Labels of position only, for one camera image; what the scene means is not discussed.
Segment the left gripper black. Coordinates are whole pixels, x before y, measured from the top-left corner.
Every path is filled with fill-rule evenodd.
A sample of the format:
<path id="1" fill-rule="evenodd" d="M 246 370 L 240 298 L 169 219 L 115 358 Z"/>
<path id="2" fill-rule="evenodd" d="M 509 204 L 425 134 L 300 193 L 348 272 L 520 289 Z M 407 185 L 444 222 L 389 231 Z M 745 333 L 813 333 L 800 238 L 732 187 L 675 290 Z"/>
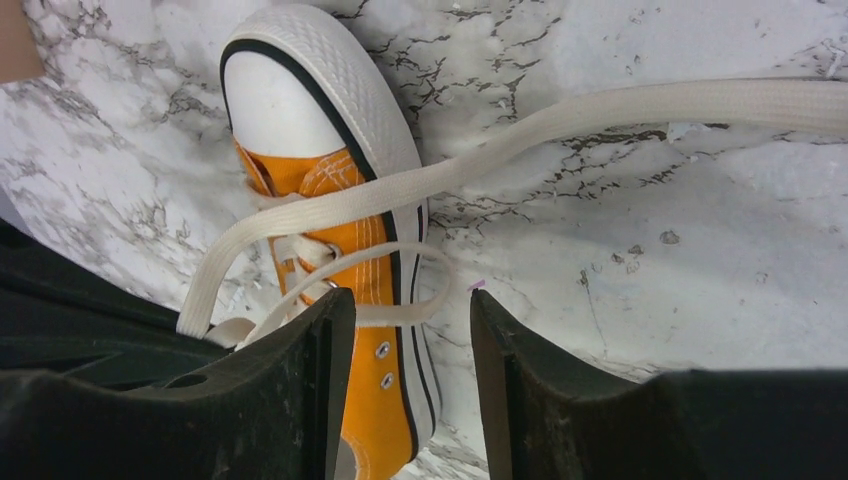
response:
<path id="1" fill-rule="evenodd" d="M 176 333 L 143 300 L 1 224 L 1 367 L 49 370 L 115 391 L 163 386 L 227 355 Z"/>

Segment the white shoelace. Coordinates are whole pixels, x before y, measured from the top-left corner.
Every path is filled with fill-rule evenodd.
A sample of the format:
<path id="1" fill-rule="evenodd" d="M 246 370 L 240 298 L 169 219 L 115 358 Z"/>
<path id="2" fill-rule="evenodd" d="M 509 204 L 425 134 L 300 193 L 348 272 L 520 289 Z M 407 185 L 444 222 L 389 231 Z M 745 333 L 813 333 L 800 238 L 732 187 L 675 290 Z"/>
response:
<path id="1" fill-rule="evenodd" d="M 215 298 L 236 257 L 250 244 L 278 237 L 293 258 L 308 252 L 304 236 L 372 217 L 458 187 L 502 166 L 538 144 L 614 126 L 645 123 L 745 123 L 818 134 L 847 132 L 847 86 L 798 79 L 731 79 L 610 90 L 573 97 L 513 124 L 461 156 L 394 174 L 340 192 L 304 198 L 289 195 L 228 229 L 209 249 L 188 290 L 176 324 L 179 334 L 242 348 L 290 322 L 299 298 L 336 273 L 396 251 L 439 261 L 448 280 L 454 267 L 422 243 L 388 242 L 332 260 L 304 276 L 259 323 L 233 318 L 211 324 Z"/>

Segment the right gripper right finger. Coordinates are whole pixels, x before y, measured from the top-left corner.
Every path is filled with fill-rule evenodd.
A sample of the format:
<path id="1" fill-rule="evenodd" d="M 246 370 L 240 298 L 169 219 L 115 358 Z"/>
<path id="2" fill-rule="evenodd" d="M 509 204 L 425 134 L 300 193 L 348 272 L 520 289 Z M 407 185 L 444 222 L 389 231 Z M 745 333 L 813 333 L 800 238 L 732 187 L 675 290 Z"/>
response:
<path id="1" fill-rule="evenodd" d="M 470 332 L 494 479 L 843 479 L 843 370 L 671 371 L 634 383 L 476 290 Z"/>

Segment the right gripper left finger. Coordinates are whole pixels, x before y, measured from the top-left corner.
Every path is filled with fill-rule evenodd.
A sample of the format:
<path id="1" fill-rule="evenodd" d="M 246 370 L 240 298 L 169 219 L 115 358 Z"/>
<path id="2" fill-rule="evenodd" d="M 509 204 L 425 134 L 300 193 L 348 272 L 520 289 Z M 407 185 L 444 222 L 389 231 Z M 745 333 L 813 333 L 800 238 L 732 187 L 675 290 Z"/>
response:
<path id="1" fill-rule="evenodd" d="M 353 297 L 163 386 L 115 391 L 1 367 L 5 479 L 330 479 L 350 368 Z"/>

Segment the orange canvas sneaker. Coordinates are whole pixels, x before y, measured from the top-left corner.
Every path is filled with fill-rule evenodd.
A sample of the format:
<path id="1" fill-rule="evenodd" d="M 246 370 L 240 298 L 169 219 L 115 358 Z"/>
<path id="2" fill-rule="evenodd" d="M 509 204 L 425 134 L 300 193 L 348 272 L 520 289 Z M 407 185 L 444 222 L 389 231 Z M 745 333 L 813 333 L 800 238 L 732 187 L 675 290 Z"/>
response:
<path id="1" fill-rule="evenodd" d="M 370 307 L 419 295 L 427 204 L 376 204 L 364 186 L 422 165 L 382 73 L 334 16 L 304 4 L 250 15 L 220 60 L 236 151 L 251 188 L 281 206 L 269 238 L 283 292 L 302 310 L 349 289 L 359 319 L 335 475 L 389 479 L 433 437 L 441 392 L 424 327 Z"/>

